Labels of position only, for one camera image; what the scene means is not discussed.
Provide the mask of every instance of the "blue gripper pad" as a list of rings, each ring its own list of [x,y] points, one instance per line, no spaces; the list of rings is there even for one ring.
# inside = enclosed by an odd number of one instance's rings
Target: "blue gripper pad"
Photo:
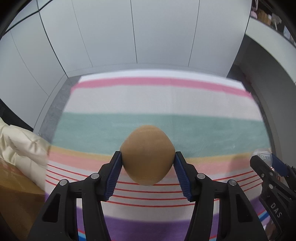
[[[288,176],[288,169],[285,163],[278,159],[274,154],[272,155],[272,167],[280,174],[282,177]]]
[[[114,189],[115,189],[121,168],[122,168],[122,159],[121,159],[121,153],[119,153],[113,163],[110,174],[109,174],[107,181],[106,181],[106,189],[105,189],[105,193],[104,193],[104,197],[106,200],[109,200],[109,198],[114,193]]]
[[[190,201],[192,199],[190,181],[185,171],[185,165],[187,165],[185,159],[183,158],[181,152],[176,152],[174,160],[174,169],[178,177],[182,192],[184,197]]]

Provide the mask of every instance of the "pink stripe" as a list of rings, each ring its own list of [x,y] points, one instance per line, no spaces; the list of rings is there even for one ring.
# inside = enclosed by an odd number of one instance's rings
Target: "pink stripe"
[[[176,86],[193,89],[205,89],[210,91],[225,92],[228,94],[244,96],[251,98],[251,94],[245,90],[240,90],[234,87],[225,85],[204,82],[200,80],[183,80],[174,78],[160,78],[160,77],[123,77],[113,79],[89,80],[76,84],[72,87],[71,92],[78,88],[100,88],[110,87],[116,85],[162,85],[162,86]]]

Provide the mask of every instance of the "ribbed blue pad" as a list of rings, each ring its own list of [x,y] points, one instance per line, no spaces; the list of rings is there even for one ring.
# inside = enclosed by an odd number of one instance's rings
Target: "ribbed blue pad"
[[[186,175],[186,172],[184,170],[184,167],[181,163],[181,160],[179,159],[178,155],[175,155],[175,160],[174,160],[174,169],[177,174],[182,192],[184,197],[188,199],[188,201],[192,198],[191,194],[191,188],[190,188],[190,182],[189,179]]]
[[[288,175],[288,169],[286,165],[278,159],[274,154],[272,155],[272,167],[280,174],[282,177],[286,177]]]
[[[104,194],[104,197],[106,198],[106,200],[109,200],[109,198],[114,193],[114,189],[115,189],[121,168],[122,168],[122,160],[121,160],[121,153],[120,153],[114,162],[114,165],[112,167],[112,170],[106,182],[106,191]]]

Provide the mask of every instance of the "striped tablecloth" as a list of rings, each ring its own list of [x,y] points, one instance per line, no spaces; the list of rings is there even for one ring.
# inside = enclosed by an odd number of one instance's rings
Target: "striped tablecloth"
[[[261,179],[250,153],[269,148],[258,106],[240,82],[167,70],[134,70],[84,76],[73,87],[49,153],[46,193],[59,180],[83,180],[110,161],[141,125],[155,125],[198,172],[236,180],[262,225],[269,216],[258,196]],[[215,200],[210,240],[215,240]],[[184,240],[194,203],[183,197],[175,171],[153,186],[134,183],[122,169],[114,195],[102,207],[114,241]],[[78,200],[79,236],[85,239]]]

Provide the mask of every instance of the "brown egg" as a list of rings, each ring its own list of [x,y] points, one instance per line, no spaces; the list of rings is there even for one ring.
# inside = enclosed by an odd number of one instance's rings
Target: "brown egg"
[[[122,143],[123,167],[140,185],[153,185],[164,178],[173,165],[175,148],[167,135],[150,125],[135,129]]]

